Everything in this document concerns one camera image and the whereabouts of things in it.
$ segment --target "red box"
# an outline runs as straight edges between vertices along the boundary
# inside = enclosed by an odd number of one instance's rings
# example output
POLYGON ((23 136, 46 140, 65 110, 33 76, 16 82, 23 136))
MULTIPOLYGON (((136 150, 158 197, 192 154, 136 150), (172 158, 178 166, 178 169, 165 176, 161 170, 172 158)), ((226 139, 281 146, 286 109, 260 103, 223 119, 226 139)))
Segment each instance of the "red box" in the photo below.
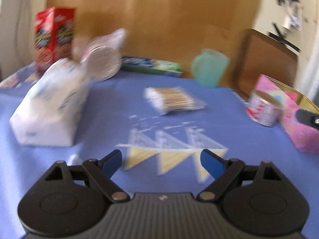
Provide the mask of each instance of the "red box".
POLYGON ((52 7, 36 15, 34 61, 39 74, 57 60, 71 57, 74 14, 74 8, 52 7))

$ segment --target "green plastic pitcher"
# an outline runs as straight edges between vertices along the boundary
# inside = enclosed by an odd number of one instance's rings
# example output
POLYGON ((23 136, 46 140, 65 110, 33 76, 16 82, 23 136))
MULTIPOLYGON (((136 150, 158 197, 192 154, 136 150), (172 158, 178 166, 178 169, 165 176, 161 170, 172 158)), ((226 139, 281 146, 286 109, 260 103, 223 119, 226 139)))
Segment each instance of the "green plastic pitcher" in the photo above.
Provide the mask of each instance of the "green plastic pitcher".
POLYGON ((199 56, 195 57, 191 71, 198 83, 214 88, 218 85, 228 64, 229 57, 205 48, 199 56))

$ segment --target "wooden board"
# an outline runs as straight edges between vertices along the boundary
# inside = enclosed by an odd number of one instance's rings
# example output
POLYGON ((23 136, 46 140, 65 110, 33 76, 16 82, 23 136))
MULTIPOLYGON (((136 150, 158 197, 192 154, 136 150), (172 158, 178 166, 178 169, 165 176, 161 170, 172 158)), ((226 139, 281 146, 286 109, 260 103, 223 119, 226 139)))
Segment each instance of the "wooden board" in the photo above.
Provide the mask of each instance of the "wooden board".
MULTIPOLYGON (((251 28, 259 0, 47 0, 76 7, 74 59, 95 36, 124 27, 122 54, 182 63, 185 77, 202 48, 233 57, 243 29, 251 28)), ((226 71, 223 83, 227 84, 226 71)))

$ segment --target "white plastic package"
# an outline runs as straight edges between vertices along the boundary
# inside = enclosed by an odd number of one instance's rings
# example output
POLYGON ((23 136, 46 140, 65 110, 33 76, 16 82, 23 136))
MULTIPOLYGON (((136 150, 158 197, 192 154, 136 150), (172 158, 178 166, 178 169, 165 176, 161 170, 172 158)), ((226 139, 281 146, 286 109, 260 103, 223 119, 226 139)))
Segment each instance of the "white plastic package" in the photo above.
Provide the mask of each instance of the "white plastic package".
POLYGON ((144 97, 160 115, 172 111, 194 111, 206 107, 206 103, 190 96, 183 89, 176 88, 153 88, 144 90, 144 97))
POLYGON ((10 118, 17 141, 22 145, 72 146, 88 91, 84 66, 69 59, 55 62, 10 118))
POLYGON ((126 31, 119 28, 110 35, 93 39, 87 46, 81 64, 87 67, 89 77, 103 81, 114 76, 121 68, 119 50, 126 38, 126 31))

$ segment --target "yellow triangle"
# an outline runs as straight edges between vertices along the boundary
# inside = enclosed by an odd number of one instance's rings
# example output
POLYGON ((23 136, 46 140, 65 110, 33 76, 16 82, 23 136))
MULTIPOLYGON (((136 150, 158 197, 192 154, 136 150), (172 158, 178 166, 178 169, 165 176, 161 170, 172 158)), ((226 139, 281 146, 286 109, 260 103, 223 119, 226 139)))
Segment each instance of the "yellow triangle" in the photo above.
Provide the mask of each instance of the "yellow triangle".
MULTIPOLYGON (((195 153, 193 154, 195 168, 197 170, 197 180, 199 183, 205 182, 208 177, 210 176, 209 172, 202 166, 200 162, 200 155, 203 149, 196 149, 195 153)), ((227 149, 209 149, 219 157, 223 157, 227 151, 227 149)))
POLYGON ((158 154, 159 174, 163 175, 192 154, 189 149, 161 149, 158 154))
POLYGON ((131 169, 135 165, 157 154, 157 152, 158 150, 156 148, 131 146, 128 150, 127 158, 125 161, 125 170, 131 169))

